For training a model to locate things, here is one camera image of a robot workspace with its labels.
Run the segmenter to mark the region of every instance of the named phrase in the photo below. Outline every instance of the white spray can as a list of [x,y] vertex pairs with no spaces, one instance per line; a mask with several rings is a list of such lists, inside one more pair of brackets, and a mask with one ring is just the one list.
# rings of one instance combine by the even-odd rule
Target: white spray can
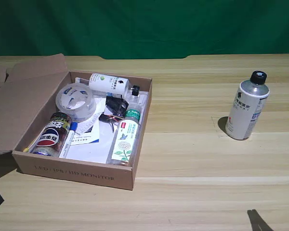
[[245,140],[250,135],[270,94],[264,84],[266,73],[254,71],[250,80],[240,83],[226,123],[226,133],[236,139]]

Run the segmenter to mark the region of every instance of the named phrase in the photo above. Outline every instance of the bottle label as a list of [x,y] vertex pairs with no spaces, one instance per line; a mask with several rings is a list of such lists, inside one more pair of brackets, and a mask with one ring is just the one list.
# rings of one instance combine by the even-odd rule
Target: bottle label
[[108,96],[118,98],[118,95],[120,95],[119,98],[121,98],[121,95],[125,94],[125,90],[128,87],[128,80],[126,78],[93,73],[90,77],[89,87],[92,90],[107,92]]
[[264,107],[266,98],[248,95],[239,88],[226,123],[227,134],[238,140],[248,138]]
[[137,119],[139,121],[140,119],[140,112],[134,109],[129,109],[127,110],[125,117],[134,117],[135,119]]
[[128,162],[133,152],[138,124],[132,120],[122,120],[111,158]]

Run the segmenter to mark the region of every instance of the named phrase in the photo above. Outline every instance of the white paper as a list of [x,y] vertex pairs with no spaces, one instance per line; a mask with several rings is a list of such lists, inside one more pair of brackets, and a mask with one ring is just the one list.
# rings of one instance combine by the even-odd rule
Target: white paper
[[99,121],[96,120],[93,126],[89,128],[89,130],[87,130],[81,136],[75,134],[71,145],[98,142],[99,136],[100,136]]

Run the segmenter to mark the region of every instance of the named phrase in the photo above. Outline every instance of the blue marker cap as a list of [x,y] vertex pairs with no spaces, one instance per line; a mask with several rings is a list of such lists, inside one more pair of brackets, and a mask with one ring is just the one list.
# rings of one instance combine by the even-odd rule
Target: blue marker cap
[[76,129],[77,129],[77,125],[78,125],[78,123],[76,123],[76,122],[72,122],[72,123],[71,123],[70,130],[72,130],[72,131],[76,131]]

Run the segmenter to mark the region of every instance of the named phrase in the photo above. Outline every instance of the black bottle cap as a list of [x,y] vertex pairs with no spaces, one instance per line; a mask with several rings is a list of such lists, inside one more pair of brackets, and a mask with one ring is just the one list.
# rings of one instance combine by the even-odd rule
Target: black bottle cap
[[255,84],[264,84],[266,80],[266,73],[263,71],[254,71],[251,74],[250,81]]
[[140,89],[139,86],[134,85],[132,88],[132,91],[131,91],[131,95],[138,96],[139,95],[139,89]]

